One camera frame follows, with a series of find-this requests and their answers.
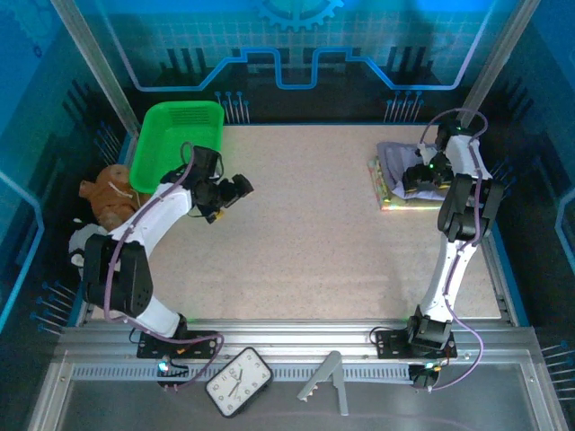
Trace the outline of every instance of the speckled tabletop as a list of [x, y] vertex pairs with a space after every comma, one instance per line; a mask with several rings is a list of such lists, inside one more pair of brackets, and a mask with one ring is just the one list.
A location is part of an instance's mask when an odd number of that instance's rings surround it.
[[[377, 143], [415, 143], [422, 129], [226, 127], [226, 176], [245, 174], [255, 191], [212, 225], [172, 227], [150, 258], [156, 296], [189, 318], [407, 318], [438, 258], [438, 213], [381, 212], [367, 160]], [[456, 311], [500, 316], [481, 250]]]

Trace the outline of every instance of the robotic arm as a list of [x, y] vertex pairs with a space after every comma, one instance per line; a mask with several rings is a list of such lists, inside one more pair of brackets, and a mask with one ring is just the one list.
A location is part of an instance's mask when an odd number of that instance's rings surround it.
[[[190, 172], [179, 186], [164, 196], [183, 175], [186, 165], [168, 172], [155, 194], [122, 226], [108, 235], [90, 237], [84, 252], [84, 299], [103, 308], [112, 253], [120, 238], [130, 230], [114, 271], [110, 308], [165, 338], [182, 337], [186, 320], [155, 298], [148, 257], [170, 227], [193, 207], [198, 207], [211, 224], [221, 216], [222, 207], [230, 207], [253, 191], [252, 184], [243, 175], [235, 175], [232, 181], [217, 182], [216, 167], [218, 160], [221, 162], [218, 152], [197, 146], [193, 152]], [[162, 200], [160, 205], [155, 205], [156, 198]]]
[[447, 304], [454, 306], [467, 264], [482, 238], [489, 235], [503, 197], [503, 185], [488, 173], [479, 141], [472, 138], [470, 130], [450, 121], [438, 128], [437, 149], [418, 148], [434, 182], [451, 183], [438, 216], [438, 263], [408, 325], [408, 340], [422, 354], [442, 350], [450, 340], [453, 316]]

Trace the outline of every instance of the gear logo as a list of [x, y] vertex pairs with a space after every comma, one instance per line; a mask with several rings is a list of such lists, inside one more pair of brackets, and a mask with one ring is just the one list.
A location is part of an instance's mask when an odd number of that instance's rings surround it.
[[343, 7], [342, 0], [256, 0], [254, 3], [261, 18], [267, 18], [272, 26], [279, 25], [283, 31], [310, 31], [314, 24], [323, 25], [326, 18], [332, 18], [336, 7]]

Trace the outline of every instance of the green plastic basket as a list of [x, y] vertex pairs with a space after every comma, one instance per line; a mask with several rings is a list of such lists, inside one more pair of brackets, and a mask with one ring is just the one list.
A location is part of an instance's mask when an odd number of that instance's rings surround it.
[[185, 141], [221, 151], [224, 110], [214, 101], [165, 101], [150, 108], [142, 124], [129, 180], [154, 193], [162, 177], [181, 166]]

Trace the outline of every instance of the brown teddy bear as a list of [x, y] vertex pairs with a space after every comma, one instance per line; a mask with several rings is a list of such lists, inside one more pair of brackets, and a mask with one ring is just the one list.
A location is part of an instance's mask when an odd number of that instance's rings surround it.
[[129, 169], [122, 164], [104, 168], [95, 183], [82, 181], [79, 196], [90, 201], [98, 224], [108, 232], [121, 226], [150, 198], [130, 187]]

